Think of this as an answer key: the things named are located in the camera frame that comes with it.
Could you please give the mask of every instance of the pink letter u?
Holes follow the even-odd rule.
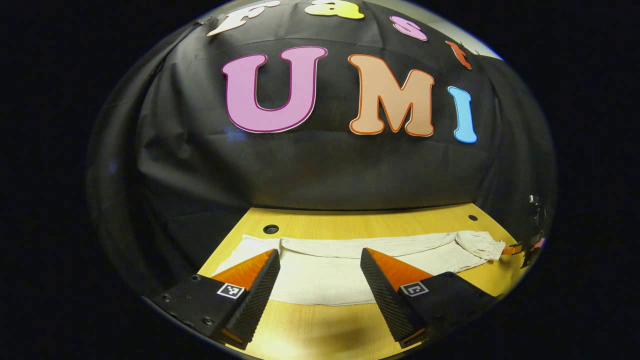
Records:
[[[324,47],[303,46],[287,49],[280,57],[291,67],[289,100],[279,109],[264,109],[256,100],[258,68],[267,56],[255,54],[228,62],[222,73],[227,75],[227,111],[237,127],[252,133],[279,133],[304,122],[316,102],[316,69],[324,58]]]

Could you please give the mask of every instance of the black cloth backdrop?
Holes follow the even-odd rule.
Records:
[[[92,134],[88,196],[100,240],[135,290],[153,296],[197,271],[251,206],[370,210],[473,202],[517,240],[533,235],[529,195],[539,195],[553,217],[550,132],[508,65],[458,44],[469,71],[445,43],[453,39],[402,15],[428,33],[428,42],[418,41],[387,24],[398,12],[355,2],[364,20],[311,16],[308,2],[282,1],[244,26],[207,37],[226,16],[216,10],[201,18],[208,22],[187,24],[158,43],[119,82]],[[328,50],[318,62],[311,116],[282,133],[233,125],[222,66],[266,54],[257,98],[277,108],[289,96],[289,65],[279,54],[304,45]],[[400,84],[412,69],[434,77],[432,136],[388,126],[370,136],[349,130],[359,80],[347,58],[357,53],[385,60]],[[476,143],[453,137],[448,86],[472,96]]]

